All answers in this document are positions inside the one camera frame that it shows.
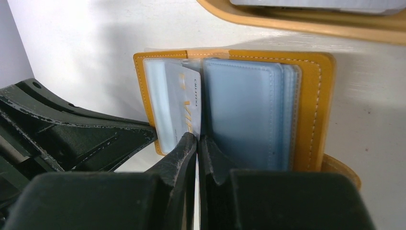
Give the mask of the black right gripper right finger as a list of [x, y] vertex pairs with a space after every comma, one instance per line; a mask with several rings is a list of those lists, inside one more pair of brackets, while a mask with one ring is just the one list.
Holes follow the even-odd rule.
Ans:
[[324, 155], [320, 172], [238, 168], [209, 137], [198, 143], [202, 230], [373, 230], [347, 165]]

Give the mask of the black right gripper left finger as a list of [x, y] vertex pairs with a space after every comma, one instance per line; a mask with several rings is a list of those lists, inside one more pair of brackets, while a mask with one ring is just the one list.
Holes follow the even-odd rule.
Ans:
[[50, 172], [24, 188], [6, 230], [191, 230], [197, 139], [145, 172]]

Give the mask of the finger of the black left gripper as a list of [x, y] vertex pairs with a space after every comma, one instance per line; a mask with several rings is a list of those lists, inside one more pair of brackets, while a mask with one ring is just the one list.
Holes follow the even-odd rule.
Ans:
[[37, 175], [113, 171], [157, 139], [147, 122], [83, 109], [35, 79], [0, 91], [0, 207]]

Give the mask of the yellow leather card holder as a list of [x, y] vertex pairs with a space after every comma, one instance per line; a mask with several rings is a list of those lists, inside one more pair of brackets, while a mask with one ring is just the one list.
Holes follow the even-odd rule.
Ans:
[[134, 55], [147, 118], [164, 156], [173, 133], [165, 64], [201, 75], [201, 135], [244, 168], [320, 172], [336, 60], [325, 52], [203, 49]]

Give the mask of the silver credit card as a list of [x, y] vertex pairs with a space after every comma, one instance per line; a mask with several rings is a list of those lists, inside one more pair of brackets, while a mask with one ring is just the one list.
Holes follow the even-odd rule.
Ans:
[[176, 140], [186, 133], [201, 135], [201, 75], [181, 63], [165, 64], [169, 111]]

